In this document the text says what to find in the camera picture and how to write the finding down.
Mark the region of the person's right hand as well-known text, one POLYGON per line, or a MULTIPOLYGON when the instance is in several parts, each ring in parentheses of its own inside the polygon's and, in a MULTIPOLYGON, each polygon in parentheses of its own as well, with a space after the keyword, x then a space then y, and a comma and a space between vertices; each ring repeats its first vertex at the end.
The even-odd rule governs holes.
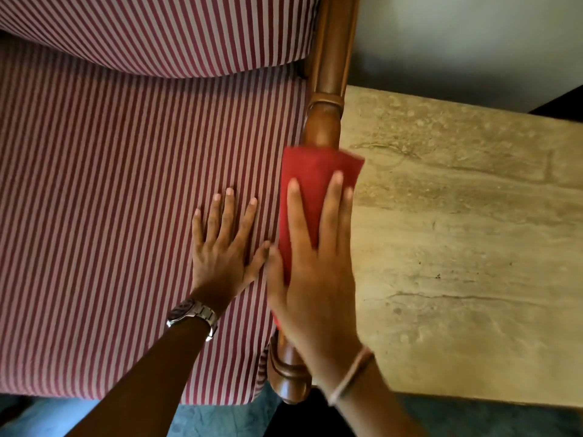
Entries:
POLYGON ((321 368, 324 360, 351 358, 363 347, 356 329, 351 256, 353 189, 342 185, 342 191, 336 255, 331 260, 321 260, 318 247, 311 246, 300 186, 296 179, 288 184, 293 257, 288 304, 286 310, 272 311, 316 383, 312 370, 321 368))

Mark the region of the person's left hand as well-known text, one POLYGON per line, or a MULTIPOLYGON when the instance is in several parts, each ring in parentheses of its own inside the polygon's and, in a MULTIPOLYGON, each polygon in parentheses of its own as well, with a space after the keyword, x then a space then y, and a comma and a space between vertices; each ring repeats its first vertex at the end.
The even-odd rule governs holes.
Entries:
POLYGON ((258 209, 257 198, 251 198, 239 221, 237 232, 232 230, 229 247, 222 249, 219 247, 219 231, 224 194, 225 192, 223 194, 216 193, 213 197, 206 222, 206 231, 203 231, 205 244, 199 252, 192 253, 193 290, 191 297, 213 309, 219 317, 225 313, 229 304, 252 284, 244 283, 244 267, 250 263, 253 257, 252 255, 250 261, 247 261, 245 252, 258 209))

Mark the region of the red cleaning cloth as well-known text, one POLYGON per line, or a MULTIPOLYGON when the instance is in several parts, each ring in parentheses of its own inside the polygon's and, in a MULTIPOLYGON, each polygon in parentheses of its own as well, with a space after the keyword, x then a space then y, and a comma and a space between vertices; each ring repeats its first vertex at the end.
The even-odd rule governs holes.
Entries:
POLYGON ((354 189, 364 163, 364 158, 334 148, 298 146, 284 149, 281 161, 278 249, 285 288, 289 284, 293 258, 287 201, 290 180, 296 179, 299 183, 311 246, 316 249, 322 208, 332 175, 336 171, 342 172, 343 188, 354 189))

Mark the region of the person's left forearm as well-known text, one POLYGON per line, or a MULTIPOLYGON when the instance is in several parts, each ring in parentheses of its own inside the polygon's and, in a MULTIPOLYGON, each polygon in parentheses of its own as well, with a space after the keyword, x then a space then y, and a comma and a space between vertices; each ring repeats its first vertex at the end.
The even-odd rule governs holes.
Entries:
POLYGON ((166 437, 209 332, 199 317, 173 324, 65 437, 166 437))

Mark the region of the person's right forearm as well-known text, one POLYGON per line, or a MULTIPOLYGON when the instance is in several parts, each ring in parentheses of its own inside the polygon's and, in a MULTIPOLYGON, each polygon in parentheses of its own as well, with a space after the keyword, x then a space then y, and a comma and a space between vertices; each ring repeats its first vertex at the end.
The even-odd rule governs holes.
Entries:
POLYGON ((351 358, 324 360, 312 371, 356 437, 428 437, 385 382, 369 348, 351 358))

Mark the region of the silver metal wristwatch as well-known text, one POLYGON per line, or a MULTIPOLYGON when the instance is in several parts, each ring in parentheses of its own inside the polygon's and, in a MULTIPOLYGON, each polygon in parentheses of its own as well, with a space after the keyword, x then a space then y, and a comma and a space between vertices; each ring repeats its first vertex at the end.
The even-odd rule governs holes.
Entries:
POLYGON ((207 342, 214 338, 219 321, 217 312, 192 298, 187 298, 172 308, 167 316, 166 326, 170 328, 189 317, 202 320, 208 325, 207 342))

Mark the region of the red striped seat cushion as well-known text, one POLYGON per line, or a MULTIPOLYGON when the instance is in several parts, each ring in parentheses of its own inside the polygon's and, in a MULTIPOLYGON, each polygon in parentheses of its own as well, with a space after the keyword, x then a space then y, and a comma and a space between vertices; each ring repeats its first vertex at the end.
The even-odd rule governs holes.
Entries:
POLYGON ((278 235, 281 156, 302 132, 293 65, 134 76, 0 41, 0 393, 102 398, 191 291, 191 220, 232 187, 278 235))

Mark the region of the red striped back cushion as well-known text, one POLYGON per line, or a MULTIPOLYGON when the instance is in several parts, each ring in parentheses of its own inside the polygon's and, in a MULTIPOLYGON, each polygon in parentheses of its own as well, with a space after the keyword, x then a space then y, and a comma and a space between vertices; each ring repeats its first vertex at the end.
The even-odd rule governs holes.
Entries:
POLYGON ((319 0, 0 0, 0 30, 120 72, 220 77, 303 59, 319 0))

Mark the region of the blue rug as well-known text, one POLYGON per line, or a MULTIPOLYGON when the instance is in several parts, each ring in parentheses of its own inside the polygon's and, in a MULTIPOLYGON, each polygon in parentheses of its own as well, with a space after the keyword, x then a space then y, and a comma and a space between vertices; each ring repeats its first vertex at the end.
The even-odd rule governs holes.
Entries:
MULTIPOLYGON (((429 437, 583 437, 583 417, 564 408, 400 395, 429 437)), ((79 398, 0 394, 0 437, 64 437, 97 405, 79 398)), ((356 437, 314 390, 292 406, 265 388, 241 406, 178 407, 168 437, 356 437)))

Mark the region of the dark furniture piece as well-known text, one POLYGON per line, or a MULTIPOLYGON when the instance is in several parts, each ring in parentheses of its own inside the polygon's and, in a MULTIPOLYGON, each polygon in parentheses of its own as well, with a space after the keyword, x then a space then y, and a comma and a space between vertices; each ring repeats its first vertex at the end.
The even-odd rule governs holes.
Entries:
POLYGON ((528 114, 583 124, 583 85, 537 107, 528 114))

